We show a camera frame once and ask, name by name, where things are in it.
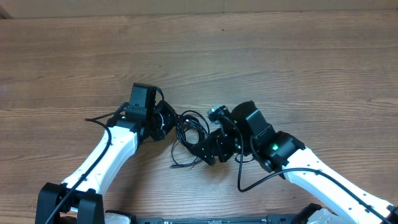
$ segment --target wooden table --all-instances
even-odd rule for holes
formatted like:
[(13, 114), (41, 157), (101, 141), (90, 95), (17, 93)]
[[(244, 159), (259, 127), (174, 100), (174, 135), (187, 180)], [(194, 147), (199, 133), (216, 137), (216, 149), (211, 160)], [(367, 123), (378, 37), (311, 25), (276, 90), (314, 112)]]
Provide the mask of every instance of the wooden table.
[[(97, 145), (84, 122), (134, 82), (181, 113), (253, 100), (276, 130), (368, 192), (398, 203), (397, 11), (275, 12), (0, 21), (0, 222), (33, 223), (37, 194)], [(172, 165), (172, 131), (117, 174), (105, 209), (140, 217), (295, 213), (318, 200), (275, 178), (246, 193), (232, 159)], [(182, 147), (176, 158), (192, 158)], [(266, 173), (244, 165), (243, 185)]]

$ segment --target wood grain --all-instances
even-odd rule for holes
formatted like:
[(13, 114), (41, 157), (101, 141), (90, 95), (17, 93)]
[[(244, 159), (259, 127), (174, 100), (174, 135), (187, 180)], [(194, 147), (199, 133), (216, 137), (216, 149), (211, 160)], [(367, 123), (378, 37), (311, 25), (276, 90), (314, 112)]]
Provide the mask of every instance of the wood grain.
[[(83, 119), (115, 110), (134, 82), (161, 87), (179, 113), (253, 100), (276, 130), (398, 203), (396, 11), (2, 20), (1, 223), (34, 222), (40, 188), (70, 175), (103, 133)], [(123, 165), (105, 209), (236, 217), (318, 202), (278, 178), (239, 193), (232, 160), (169, 169), (174, 138), (143, 145)], [(176, 157), (192, 158), (182, 148)], [(264, 175), (245, 164), (243, 184)]]

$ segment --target wall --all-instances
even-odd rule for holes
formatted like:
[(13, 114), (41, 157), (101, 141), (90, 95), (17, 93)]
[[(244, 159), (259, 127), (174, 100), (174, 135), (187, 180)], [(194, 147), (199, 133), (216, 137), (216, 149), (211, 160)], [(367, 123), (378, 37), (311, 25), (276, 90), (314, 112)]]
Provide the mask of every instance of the wall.
[(398, 0), (0, 0), (3, 17), (397, 9)]

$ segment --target wooden tabletop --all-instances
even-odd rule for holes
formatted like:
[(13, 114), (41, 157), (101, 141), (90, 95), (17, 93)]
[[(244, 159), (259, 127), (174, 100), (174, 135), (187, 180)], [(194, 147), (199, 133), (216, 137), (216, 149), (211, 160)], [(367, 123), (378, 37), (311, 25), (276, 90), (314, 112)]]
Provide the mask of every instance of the wooden tabletop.
[[(273, 12), (0, 21), (0, 222), (87, 158), (134, 82), (178, 113), (253, 100), (347, 179), (398, 204), (398, 12)], [(121, 168), (105, 209), (139, 217), (295, 213), (318, 200), (281, 178), (246, 192), (238, 163), (170, 169), (174, 131)], [(179, 146), (176, 158), (193, 159)], [(243, 167), (243, 185), (265, 176)]]

